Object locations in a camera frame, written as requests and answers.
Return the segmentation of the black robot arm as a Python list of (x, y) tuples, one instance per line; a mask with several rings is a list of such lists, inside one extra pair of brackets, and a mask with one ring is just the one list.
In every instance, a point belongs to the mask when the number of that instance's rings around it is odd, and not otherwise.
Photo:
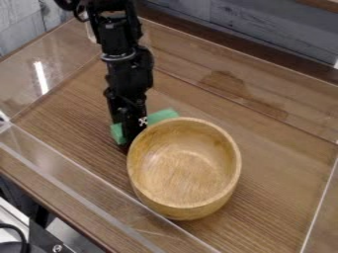
[(148, 126), (147, 91), (153, 87), (153, 55), (139, 44), (143, 36), (133, 0), (53, 0), (88, 23), (100, 59), (107, 66), (104, 97), (112, 119), (111, 134), (129, 145)]

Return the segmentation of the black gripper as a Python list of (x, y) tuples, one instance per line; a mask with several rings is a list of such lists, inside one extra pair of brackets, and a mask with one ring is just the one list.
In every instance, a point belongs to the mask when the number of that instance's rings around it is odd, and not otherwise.
[(107, 64), (104, 97), (112, 123), (121, 125), (123, 145), (129, 145), (148, 125), (145, 93), (153, 86), (153, 55), (136, 45), (103, 48), (100, 58)]

